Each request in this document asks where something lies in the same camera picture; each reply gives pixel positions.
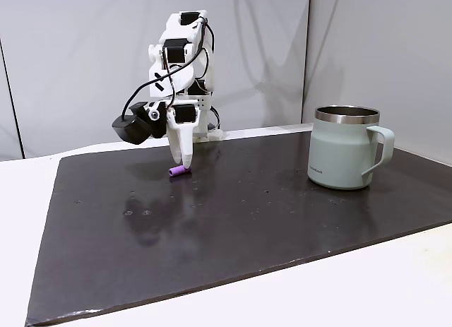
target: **white wall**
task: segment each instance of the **white wall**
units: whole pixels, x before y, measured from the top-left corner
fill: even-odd
[[[0,161],[21,159],[11,98],[0,52]]]
[[[27,157],[118,141],[171,13],[206,9],[222,129],[300,123],[308,0],[0,0]],[[147,100],[144,90],[136,101]]]
[[[451,6],[311,0],[303,122],[320,105],[377,108],[398,147],[452,164]]]

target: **light green mug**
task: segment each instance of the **light green mug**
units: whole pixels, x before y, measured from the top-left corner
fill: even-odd
[[[360,189],[372,181],[373,171],[391,160],[394,133],[378,126],[380,112],[356,106],[316,109],[309,147],[308,176],[334,189]],[[375,164],[378,133],[383,154]]]

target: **white table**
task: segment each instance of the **white table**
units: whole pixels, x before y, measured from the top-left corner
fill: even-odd
[[[248,129],[226,139],[310,131]],[[0,162],[0,325],[23,326],[47,209],[62,157],[168,145],[93,145]],[[67,327],[452,326],[452,225]]]

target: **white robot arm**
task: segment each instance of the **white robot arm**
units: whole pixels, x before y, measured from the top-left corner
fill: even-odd
[[[159,44],[148,49],[150,82],[132,95],[122,116],[113,123],[123,140],[135,144],[150,135],[158,138],[166,133],[174,161],[182,161],[185,168],[191,164],[193,137],[207,136],[212,107],[214,38],[207,20],[206,11],[169,17]],[[196,61],[204,67],[199,77],[195,76]],[[149,107],[139,102],[130,107],[133,115],[124,115],[133,97],[147,85],[154,101]]]

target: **small purple object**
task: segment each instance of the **small purple object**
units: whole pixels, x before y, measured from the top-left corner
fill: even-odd
[[[182,175],[186,173],[191,173],[191,167],[185,168],[184,166],[177,166],[170,168],[168,174],[170,177],[176,177],[177,175]]]

